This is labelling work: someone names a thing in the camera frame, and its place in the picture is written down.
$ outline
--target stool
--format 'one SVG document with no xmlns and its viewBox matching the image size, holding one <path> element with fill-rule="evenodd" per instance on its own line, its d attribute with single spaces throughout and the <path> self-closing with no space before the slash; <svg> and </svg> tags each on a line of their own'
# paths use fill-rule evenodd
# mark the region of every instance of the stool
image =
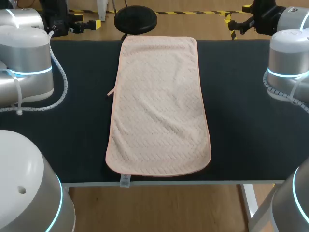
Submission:
<svg viewBox="0 0 309 232">
<path fill-rule="evenodd" d="M 127 6 L 119 10 L 114 18 L 115 27 L 124 33 L 122 40 L 130 35 L 141 35 L 153 30 L 157 25 L 155 12 L 145 6 Z"/>
</svg>

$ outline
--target white table frame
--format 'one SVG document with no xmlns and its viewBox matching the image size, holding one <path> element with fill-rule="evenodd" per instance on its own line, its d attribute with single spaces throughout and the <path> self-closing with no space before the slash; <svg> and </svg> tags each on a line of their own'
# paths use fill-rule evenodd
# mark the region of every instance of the white table frame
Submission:
<svg viewBox="0 0 309 232">
<path fill-rule="evenodd" d="M 250 232 L 261 231 L 271 220 L 271 200 L 278 186 L 283 180 L 271 181 L 132 181 L 131 186 L 154 186 L 154 185 L 241 185 L 242 196 L 246 207 L 248 218 L 248 228 Z M 276 184 L 269 195 L 258 207 L 253 184 Z M 119 186 L 120 182 L 88 182 L 88 183 L 62 183 L 63 187 L 69 191 L 69 187 L 105 187 Z"/>
</svg>

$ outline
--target black cable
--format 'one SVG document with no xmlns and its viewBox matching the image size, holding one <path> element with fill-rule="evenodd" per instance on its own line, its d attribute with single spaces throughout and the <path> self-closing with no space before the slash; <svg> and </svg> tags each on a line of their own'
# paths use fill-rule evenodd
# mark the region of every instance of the black cable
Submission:
<svg viewBox="0 0 309 232">
<path fill-rule="evenodd" d="M 19 1 L 20 1 L 20 0 L 17 0 L 17 6 L 18 6 L 19 8 L 30 8 L 30 7 L 34 4 L 34 1 L 35 1 L 35 0 L 33 0 L 32 3 L 31 3 L 30 5 L 28 5 L 28 6 L 26 6 L 26 7 L 21 7 L 21 6 L 19 5 Z"/>
<path fill-rule="evenodd" d="M 115 13 L 116 13 L 117 11 L 116 11 L 116 6 L 115 6 L 114 0 L 112 0 L 112 7 L 114 8 L 114 11 L 115 11 Z"/>
</svg>

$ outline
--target towel label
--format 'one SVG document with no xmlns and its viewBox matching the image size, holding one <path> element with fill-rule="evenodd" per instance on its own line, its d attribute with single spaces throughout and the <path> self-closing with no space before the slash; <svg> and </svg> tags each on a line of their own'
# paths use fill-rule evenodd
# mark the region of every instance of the towel label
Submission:
<svg viewBox="0 0 309 232">
<path fill-rule="evenodd" d="M 120 177 L 120 187 L 129 188 L 130 187 L 131 175 L 121 174 Z"/>
</svg>

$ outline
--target pink towel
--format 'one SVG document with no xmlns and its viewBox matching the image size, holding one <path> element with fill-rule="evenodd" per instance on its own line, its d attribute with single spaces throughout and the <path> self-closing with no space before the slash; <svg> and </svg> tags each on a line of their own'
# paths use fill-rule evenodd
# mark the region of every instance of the pink towel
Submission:
<svg viewBox="0 0 309 232">
<path fill-rule="evenodd" d="M 175 176 L 199 171 L 210 159 L 196 40 L 127 37 L 114 88 L 108 166 L 123 174 Z"/>
</svg>

